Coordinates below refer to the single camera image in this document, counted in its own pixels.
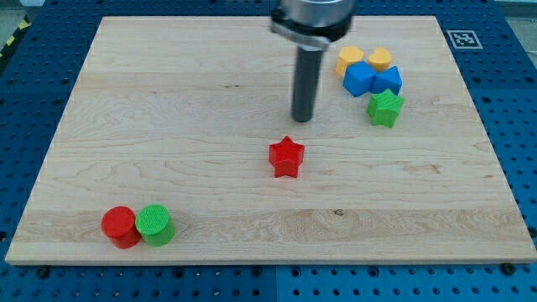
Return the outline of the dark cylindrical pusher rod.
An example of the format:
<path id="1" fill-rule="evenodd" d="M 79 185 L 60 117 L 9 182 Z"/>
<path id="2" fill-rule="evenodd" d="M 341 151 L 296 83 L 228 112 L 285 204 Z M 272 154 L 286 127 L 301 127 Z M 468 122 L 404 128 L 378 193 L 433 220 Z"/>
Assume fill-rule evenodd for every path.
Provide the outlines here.
<path id="1" fill-rule="evenodd" d="M 321 71 L 323 51 L 297 47 L 291 116 L 296 122 L 311 120 Z"/>

